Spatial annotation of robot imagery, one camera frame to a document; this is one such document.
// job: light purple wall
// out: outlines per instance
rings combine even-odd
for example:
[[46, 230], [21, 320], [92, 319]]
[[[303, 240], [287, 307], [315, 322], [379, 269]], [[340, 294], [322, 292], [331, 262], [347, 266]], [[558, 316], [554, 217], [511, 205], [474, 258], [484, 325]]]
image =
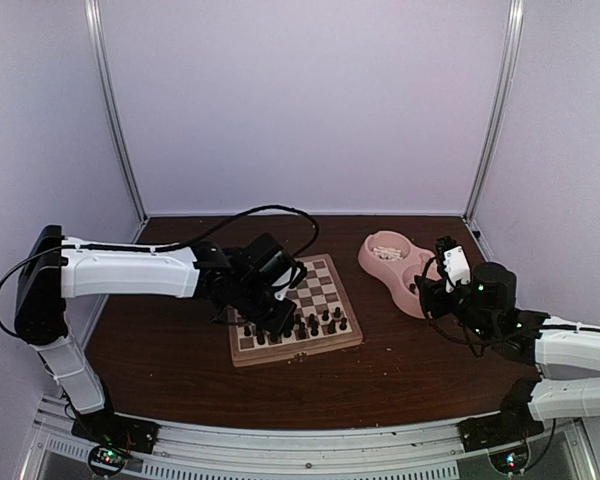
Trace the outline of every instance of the light purple wall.
[[153, 214], [280, 202], [460, 213], [506, 0], [116, 0], [102, 15]]
[[522, 306], [600, 324], [600, 2], [527, 2], [478, 210]]
[[[137, 227], [113, 153], [84, 3], [0, 1], [0, 277], [40, 229], [128, 241]], [[13, 315], [14, 288], [1, 311]], [[94, 299], [73, 301], [81, 335]], [[13, 475], [48, 376], [0, 332], [0, 479]]]

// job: chess piece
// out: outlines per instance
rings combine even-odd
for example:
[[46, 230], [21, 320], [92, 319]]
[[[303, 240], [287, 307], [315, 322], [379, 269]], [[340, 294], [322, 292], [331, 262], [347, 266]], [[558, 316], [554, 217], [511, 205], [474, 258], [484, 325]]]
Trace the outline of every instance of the chess piece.
[[298, 338], [304, 340], [307, 338], [307, 326], [304, 322], [300, 322], [300, 328], [298, 329]]

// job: pink bowl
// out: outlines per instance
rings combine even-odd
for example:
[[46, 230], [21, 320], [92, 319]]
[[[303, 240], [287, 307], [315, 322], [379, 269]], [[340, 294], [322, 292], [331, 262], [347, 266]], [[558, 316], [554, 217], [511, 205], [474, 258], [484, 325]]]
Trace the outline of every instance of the pink bowl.
[[[382, 260], [373, 253], [374, 247], [391, 247], [400, 250], [402, 257], [396, 261]], [[358, 262], [369, 275], [384, 283], [391, 292], [397, 307], [407, 315], [424, 318], [420, 296], [415, 286], [415, 275], [421, 275], [425, 264], [434, 257], [433, 252], [415, 246], [403, 235], [381, 231], [369, 235], [358, 253]], [[433, 262], [427, 278], [439, 280], [437, 263]]]

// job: brown wooden table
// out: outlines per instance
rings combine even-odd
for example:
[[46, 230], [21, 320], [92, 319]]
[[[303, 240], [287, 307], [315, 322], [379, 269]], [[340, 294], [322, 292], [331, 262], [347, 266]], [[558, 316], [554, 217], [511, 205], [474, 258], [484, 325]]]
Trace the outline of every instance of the brown wooden table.
[[[184, 240], [217, 218], [160, 218], [143, 243]], [[204, 425], [328, 429], [402, 425], [497, 410], [516, 379], [535, 369], [492, 352], [474, 358], [423, 320], [395, 307], [388, 290], [367, 275], [357, 253], [378, 230], [403, 233], [424, 248], [451, 235], [470, 263], [482, 261], [469, 232], [451, 217], [322, 217], [322, 235], [306, 252], [329, 253], [345, 285], [365, 342], [346, 351], [236, 369], [227, 327], [210, 323], [204, 301], [168, 297], [112, 297], [87, 356], [106, 381], [116, 410]], [[245, 246], [268, 231], [289, 251], [310, 236], [302, 219], [261, 216], [240, 220], [212, 238], [223, 247]], [[460, 336], [451, 319], [442, 323]]]

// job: white robotic arm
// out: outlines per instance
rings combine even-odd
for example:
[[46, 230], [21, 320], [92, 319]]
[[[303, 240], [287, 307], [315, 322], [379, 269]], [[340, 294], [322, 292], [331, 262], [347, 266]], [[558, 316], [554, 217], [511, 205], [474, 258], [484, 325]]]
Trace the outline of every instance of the white robotic arm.
[[[490, 347], [509, 360], [535, 365], [541, 376], [516, 383], [499, 414], [461, 422], [467, 451], [542, 432], [546, 420], [600, 416], [600, 327], [517, 309], [515, 275], [491, 262], [471, 271], [449, 237], [438, 240], [436, 260], [442, 280], [429, 280], [426, 272], [416, 277], [430, 325], [456, 343]], [[433, 318], [449, 313], [477, 339], [440, 331]], [[561, 380], [565, 367], [584, 378]]]
[[64, 237], [46, 227], [20, 274], [15, 329], [63, 388], [74, 413], [74, 433], [121, 447], [151, 451], [157, 425], [115, 415], [107, 389], [89, 365], [65, 319], [65, 299], [94, 294], [155, 294], [206, 299], [235, 308], [257, 328], [280, 332], [295, 304], [286, 291], [306, 268], [263, 234], [245, 248], [210, 242], [115, 245]]

